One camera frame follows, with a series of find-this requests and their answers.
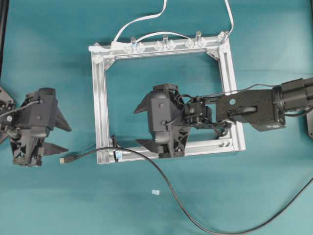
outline rectangular metal frame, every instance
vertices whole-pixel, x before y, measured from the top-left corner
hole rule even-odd
[[[126,53],[123,49],[115,49],[108,51],[110,46],[100,46],[95,44],[89,47],[91,52],[92,63],[92,82],[93,82],[93,98],[94,98],[94,116],[95,116],[95,132],[97,148],[112,146],[109,131],[109,115],[108,115],[108,99],[107,99],[107,84],[105,71],[116,60],[134,59],[142,57],[177,55],[189,53],[207,53],[209,56],[219,62],[220,75],[223,90],[225,92],[236,90],[236,81],[234,68],[232,63],[229,40],[224,40],[224,32],[221,32],[215,37],[204,37],[205,46],[199,45],[187,47],[186,39],[173,40],[174,49],[157,50],[156,42],[142,43],[144,46],[143,52],[132,51]],[[143,153],[150,158],[157,158],[156,153],[151,153],[144,147],[130,148],[137,152]],[[241,123],[233,125],[227,136],[218,140],[195,141],[188,142],[185,149],[186,156],[221,153],[230,151],[242,151],[246,149],[243,127]],[[119,162],[140,160],[141,158],[130,153],[123,152],[123,158]],[[97,163],[107,164],[112,163],[114,157],[112,151],[104,150],[97,152]]]

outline teal surface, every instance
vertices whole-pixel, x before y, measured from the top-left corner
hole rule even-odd
[[[231,46],[239,88],[313,76],[309,0],[232,0]],[[158,12],[161,0],[11,0],[1,85],[18,104],[41,87],[57,90],[73,131],[53,131],[48,142],[86,151],[95,145],[88,46],[107,44],[121,26]],[[131,25],[122,40],[154,31],[193,36],[229,28],[222,0],[169,0],[157,19]],[[153,85],[170,82],[181,93],[221,90],[218,67],[206,55],[116,62],[108,71],[111,133],[125,146],[149,137],[146,116],[132,112]],[[277,212],[313,176],[313,141],[304,118],[283,130],[259,133],[244,126],[244,152],[156,162],[190,213],[205,227],[237,231]],[[204,138],[197,133],[194,138]],[[161,176],[145,161],[97,165],[95,155],[39,168],[12,165],[9,143],[0,145],[2,235],[203,234],[185,217]],[[160,195],[152,195],[159,189]],[[313,234],[313,187],[256,235]]]

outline robotic arm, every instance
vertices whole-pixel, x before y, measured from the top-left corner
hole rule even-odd
[[[183,97],[190,100],[184,103]],[[212,121],[212,109],[216,105],[216,122]],[[160,158],[184,155],[192,127],[213,129],[218,137],[227,135],[233,123],[249,123],[258,131],[286,127],[285,117],[299,117],[313,109],[313,78],[298,79],[273,87],[271,90],[244,90],[236,94],[207,96],[181,95],[178,86],[155,86],[138,105],[135,114],[147,111],[151,140],[137,140]],[[292,115],[288,112],[302,111]]]

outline wire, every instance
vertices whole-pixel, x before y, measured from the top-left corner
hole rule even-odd
[[[290,118],[297,118],[297,117],[303,117],[306,114],[308,114],[309,112],[311,112],[313,110],[313,107],[311,107],[310,109],[303,111],[302,113],[299,114],[285,114],[285,116],[290,117]]]
[[[225,5],[226,5],[226,8],[227,8],[227,12],[228,12],[231,28],[230,28],[229,31],[225,32],[224,38],[222,40],[222,43],[225,43],[226,40],[229,38],[230,34],[234,30],[234,25],[235,25],[233,14],[231,13],[231,8],[230,8],[230,5],[229,5],[229,2],[228,2],[228,0],[224,0],[224,1],[225,1]]]
[[[256,87],[256,86],[276,87],[277,85],[268,85],[268,84],[263,84],[263,83],[257,83],[257,84],[254,84],[254,85],[250,86],[250,87],[247,87],[247,88],[245,88],[245,89],[241,89],[241,90],[232,90],[232,91],[228,91],[228,92],[219,92],[219,93],[215,93],[215,94],[207,94],[207,95],[202,95],[201,97],[203,97],[203,98],[210,98],[210,97],[221,96],[221,95],[227,94],[227,93],[244,92],[244,91],[250,90],[251,88]]]
[[[154,36],[158,36],[158,35],[165,35],[165,34],[170,34],[170,35],[175,35],[175,36],[180,36],[180,37],[183,37],[183,38],[189,38],[185,35],[182,35],[180,33],[175,33],[175,32],[168,32],[168,31],[163,31],[163,32],[155,32],[155,33],[149,33],[145,36],[142,36],[141,38],[137,39],[136,40],[136,43],[139,43],[140,41],[146,39],[146,38],[150,38],[150,37],[154,37]]]
[[[38,104],[38,103],[40,103],[40,101],[37,101],[37,100],[36,100],[36,101],[29,102],[28,104],[26,104],[26,105],[24,105],[24,106],[22,106],[22,107],[20,107],[20,108],[18,108],[18,109],[13,109],[13,110],[11,110],[11,111],[5,112],[4,114],[1,114],[1,115],[0,115],[0,118],[3,117],[3,116],[6,116],[6,115],[8,115],[8,114],[15,113],[15,112],[17,112],[17,111],[26,109],[28,106],[33,105],[33,104]]]
[[[3,48],[8,10],[9,10],[9,0],[0,1],[0,77],[2,72]]]
[[[305,186],[279,211],[277,212],[275,215],[273,215],[270,219],[268,219],[267,221],[263,222],[262,224],[256,226],[256,227],[253,227],[251,229],[247,229],[247,230],[244,230],[244,231],[241,231],[241,232],[215,232],[215,231],[211,231],[209,229],[206,229],[204,227],[202,227],[190,214],[189,212],[186,210],[186,208],[183,206],[182,202],[180,201],[177,193],[175,192],[171,182],[169,181],[169,179],[166,177],[166,175],[164,174],[164,172],[161,170],[161,168],[154,162],[152,161],[150,158],[146,157],[145,155],[139,153],[139,152],[136,152],[136,151],[133,151],[131,149],[126,149],[126,148],[119,148],[119,147],[103,147],[103,148],[97,148],[97,149],[94,149],[94,150],[91,150],[87,153],[84,153],[84,154],[81,154],[81,155],[78,155],[78,156],[68,156],[68,157],[71,157],[74,160],[76,159],[79,159],[79,158],[82,158],[84,156],[87,156],[89,154],[92,154],[94,152],[97,152],[97,151],[100,151],[100,150],[109,150],[109,149],[112,149],[112,150],[121,150],[121,151],[125,151],[125,152],[129,152],[129,153],[133,153],[133,154],[136,154],[138,156],[141,156],[142,158],[146,159],[149,163],[151,163],[157,170],[158,172],[161,174],[161,176],[163,177],[163,179],[165,180],[165,182],[167,183],[168,187],[170,188],[176,202],[178,203],[178,205],[180,206],[180,208],[182,209],[182,211],[185,213],[185,215],[188,217],[188,219],[194,224],[196,225],[199,229],[203,230],[204,232],[206,233],[209,233],[209,234],[212,234],[212,235],[244,235],[244,234],[248,234],[250,232],[254,232],[256,230],[259,230],[261,228],[263,228],[264,226],[268,225],[270,222],[272,222],[274,219],[276,219],[282,212],[284,212],[296,199],[297,197],[312,183],[313,181],[313,178],[311,178],[306,184]]]
[[[120,30],[119,32],[117,33],[117,35],[115,36],[113,42],[117,42],[119,36],[122,34],[122,32],[125,30],[125,28],[127,28],[130,24],[134,23],[134,22],[137,22],[137,21],[144,21],[144,20],[149,20],[149,19],[154,19],[154,18],[157,18],[159,17],[160,15],[163,14],[163,12],[165,11],[166,9],[166,4],[167,4],[167,0],[164,0],[163,2],[163,8],[162,8],[162,11],[157,13],[157,14],[154,14],[154,15],[149,15],[149,16],[144,16],[144,17],[139,17],[129,23],[127,23],[126,25],[124,25]]]

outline bolt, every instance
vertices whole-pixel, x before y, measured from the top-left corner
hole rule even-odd
[[[8,122],[11,122],[11,121],[13,120],[13,118],[12,118],[12,116],[9,115],[9,116],[6,117],[6,120],[7,120]]]
[[[230,101],[229,101],[229,104],[230,105],[234,105],[236,103],[236,100],[235,99],[231,99]]]

